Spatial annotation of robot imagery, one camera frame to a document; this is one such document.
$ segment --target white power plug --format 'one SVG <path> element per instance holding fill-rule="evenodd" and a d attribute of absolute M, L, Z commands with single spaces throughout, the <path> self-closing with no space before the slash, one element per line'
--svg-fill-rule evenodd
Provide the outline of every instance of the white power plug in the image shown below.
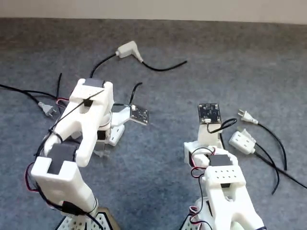
<path fill-rule="evenodd" d="M 131 41 L 126 44 L 123 44 L 117 49 L 115 53 L 120 58 L 125 58 L 129 55 L 134 55 L 136 59 L 140 61 L 140 63 L 143 62 L 143 58 L 141 57 L 141 54 L 139 53 L 138 46 L 136 45 L 135 41 Z"/>
<path fill-rule="evenodd" d="M 256 141 L 251 140 L 239 131 L 235 132 L 229 140 L 229 144 L 244 154 L 255 152 Z"/>

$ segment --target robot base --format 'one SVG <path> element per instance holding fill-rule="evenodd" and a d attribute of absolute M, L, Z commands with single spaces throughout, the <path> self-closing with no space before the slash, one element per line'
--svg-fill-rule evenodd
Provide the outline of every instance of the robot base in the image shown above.
<path fill-rule="evenodd" d="M 120 230 L 110 211 L 105 207 L 97 209 L 95 219 L 101 224 L 103 230 Z M 64 217 L 55 230 L 100 230 L 100 228 L 93 221 L 91 226 L 87 227 L 85 221 L 76 221 L 71 217 Z"/>
<path fill-rule="evenodd" d="M 209 206 L 207 204 L 208 198 L 204 197 L 203 198 L 203 207 L 202 210 L 200 212 L 200 214 L 198 215 L 199 220 L 205 220 L 207 221 L 210 226 L 212 227 L 212 229 L 214 229 L 214 220 L 213 217 L 211 216 L 211 211 L 209 209 Z M 195 202 L 195 206 L 197 207 L 201 207 L 201 199 L 198 199 Z M 190 216 L 191 214 L 188 214 L 186 219 L 184 220 L 183 224 L 181 225 L 179 230 L 212 230 L 206 223 L 202 224 L 202 227 L 198 229 L 200 224 L 191 224 L 190 223 Z M 231 223 L 231 228 L 230 230 L 244 230 L 244 228 L 242 228 L 242 226 L 236 222 L 232 222 Z"/>

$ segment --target gray carpet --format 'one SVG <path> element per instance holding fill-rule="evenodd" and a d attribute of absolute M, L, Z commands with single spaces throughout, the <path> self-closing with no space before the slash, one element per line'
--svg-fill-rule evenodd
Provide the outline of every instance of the gray carpet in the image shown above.
<path fill-rule="evenodd" d="M 261 23 L 137 20 L 0 20 L 0 83 L 61 96 L 115 49 L 135 40 L 144 60 L 167 67 L 153 72 L 133 57 L 112 59 L 96 78 L 114 84 L 117 102 L 128 102 L 142 81 L 135 103 L 150 110 L 150 125 L 129 122 L 110 157 L 93 155 L 84 180 L 125 230 L 177 230 L 189 205 L 200 196 L 183 162 L 183 142 L 198 132 L 198 103 L 219 103 L 222 118 L 249 110 L 278 134 L 288 153 L 289 173 L 307 184 L 307 26 Z M 54 104 L 40 97 L 45 103 Z M 54 120 L 26 96 L 0 90 L 0 229 L 53 229 L 61 219 L 23 176 Z M 260 127 L 238 122 L 282 166 L 280 149 Z M 236 127 L 224 131 L 228 141 Z M 307 191 L 254 156 L 234 153 L 247 180 L 254 207 L 269 230 L 305 230 Z"/>

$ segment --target perforated plate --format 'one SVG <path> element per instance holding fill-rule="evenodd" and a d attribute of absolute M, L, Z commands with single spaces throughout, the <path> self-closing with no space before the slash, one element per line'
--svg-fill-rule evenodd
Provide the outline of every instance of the perforated plate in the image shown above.
<path fill-rule="evenodd" d="M 106 218 L 106 213 L 101 212 L 96 216 L 96 220 L 104 228 L 103 230 L 112 230 L 109 220 Z M 55 230 L 85 230 L 85 221 L 77 222 L 75 219 L 70 217 L 65 217 L 61 223 L 55 228 Z M 91 228 L 86 228 L 86 230 L 100 230 L 100 228 L 92 221 Z"/>

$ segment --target power cord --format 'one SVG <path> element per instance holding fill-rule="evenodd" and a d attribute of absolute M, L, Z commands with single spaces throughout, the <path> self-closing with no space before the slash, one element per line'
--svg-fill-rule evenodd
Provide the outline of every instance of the power cord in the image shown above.
<path fill-rule="evenodd" d="M 264 152 L 265 155 L 267 155 L 267 157 L 270 159 L 272 165 L 274 166 L 273 168 L 276 171 L 277 182 L 276 182 L 276 186 L 273 188 L 273 191 L 272 191 L 272 195 L 274 195 L 274 193 L 276 192 L 276 190 L 277 190 L 277 188 L 279 186 L 279 182 L 280 182 L 279 172 L 276 169 L 276 164 L 275 164 L 274 160 L 272 159 L 272 157 L 269 155 L 269 153 L 261 145 L 259 145 L 258 143 L 255 143 L 255 144 Z"/>
<path fill-rule="evenodd" d="M 115 56 L 116 56 L 116 54 L 112 54 L 112 55 L 106 57 L 105 59 L 103 59 L 102 61 L 99 61 L 99 62 L 94 66 L 94 68 L 92 69 L 91 74 L 90 74 L 90 78 L 93 78 L 94 73 L 95 73 L 95 71 L 98 69 L 99 66 L 101 66 L 103 63 L 105 63 L 106 61 L 108 61 L 109 59 L 111 59 L 112 57 L 115 57 Z"/>
<path fill-rule="evenodd" d="M 279 143 L 280 147 L 282 148 L 283 151 L 283 159 L 284 159 L 284 164 L 283 164 L 283 168 L 286 171 L 287 170 L 287 155 L 286 155 L 286 151 L 284 150 L 282 141 L 269 129 L 267 128 L 265 125 L 259 123 L 258 120 L 256 120 L 255 118 L 253 118 L 248 111 L 243 111 L 239 109 L 238 115 L 241 116 L 241 120 L 242 121 L 247 121 L 247 122 L 251 122 L 255 125 L 260 126 L 261 128 L 264 128 L 267 132 L 269 132 Z"/>
<path fill-rule="evenodd" d="M 285 175 L 286 177 L 293 180 L 303 188 L 307 188 L 307 186 L 299 182 L 293 176 L 289 175 L 287 172 L 277 167 L 274 161 L 272 160 L 271 156 L 267 153 L 267 151 L 261 145 L 257 144 L 256 140 L 245 129 L 243 129 L 241 132 L 239 131 L 235 132 L 230 138 L 229 144 L 246 155 L 254 153 L 258 158 L 260 158 L 263 162 L 274 168 L 279 173 Z M 269 157 L 270 161 L 255 151 L 254 149 L 255 145 L 257 145 Z"/>
<path fill-rule="evenodd" d="M 134 87 L 133 87 L 133 90 L 131 92 L 131 96 L 130 96 L 130 100 L 129 100 L 129 104 L 124 104 L 124 103 L 114 103 L 113 106 L 126 106 L 126 107 L 131 107 L 132 105 L 132 102 L 133 102 L 133 99 L 134 99 L 134 94 L 137 90 L 137 88 L 142 85 L 143 82 L 139 82 L 137 83 Z"/>
<path fill-rule="evenodd" d="M 14 87 L 2 85 L 2 84 L 0 84 L 0 87 L 3 87 L 3 88 L 8 89 L 8 90 L 15 91 L 15 92 L 20 92 L 20 93 L 28 96 L 32 101 L 34 101 L 38 105 L 38 107 L 41 108 L 41 110 L 43 110 L 43 112 L 45 113 L 46 116 L 53 117 L 53 114 L 56 113 L 56 110 L 54 110 L 53 106 L 40 102 L 33 95 L 31 95 L 29 93 L 29 91 L 24 91 L 24 90 L 21 90 L 21 89 L 18 89 L 18 88 L 14 88 Z M 39 92 L 39 91 L 35 91 L 35 92 L 47 95 L 47 93 L 44 93 L 44 92 Z"/>
<path fill-rule="evenodd" d="M 183 62 L 181 62 L 181 63 L 179 63 L 179 64 L 177 64 L 177 65 L 174 65 L 174 66 L 171 66 L 171 67 L 168 67 L 168 68 L 165 68 L 165 69 L 157 69 L 157 68 L 151 67 L 151 66 L 149 66 L 148 64 L 146 64 L 144 61 L 142 61 L 142 64 L 143 64 L 144 66 L 146 66 L 147 68 L 153 70 L 153 71 L 164 72 L 164 71 L 169 71 L 169 70 L 172 70 L 172 69 L 176 69 L 176 68 L 178 68 L 179 66 L 182 66 L 182 65 L 186 64 L 187 62 L 188 62 L 188 61 L 185 60 L 185 61 L 183 61 Z"/>
<path fill-rule="evenodd" d="M 57 100 L 59 99 L 59 87 L 60 87 L 60 83 L 61 83 L 61 78 L 62 78 L 62 73 L 59 74 L 58 83 L 57 83 L 57 95 L 56 95 Z M 59 113 L 62 114 L 60 106 L 58 106 L 58 109 L 59 109 Z"/>
<path fill-rule="evenodd" d="M 287 172 L 285 172 L 284 170 L 282 170 L 279 167 L 275 167 L 271 162 L 269 162 L 267 159 L 265 159 L 263 156 L 261 156 L 258 153 L 254 153 L 259 159 L 261 159 L 264 163 L 266 163 L 267 165 L 275 168 L 278 172 L 280 172 L 281 174 L 285 175 L 286 177 L 288 177 L 290 180 L 293 180 L 295 183 L 299 184 L 300 186 L 302 186 L 303 188 L 307 189 L 307 186 L 302 184 L 301 182 L 299 182 L 297 179 L 295 179 L 293 176 L 291 176 L 290 174 L 288 174 Z"/>

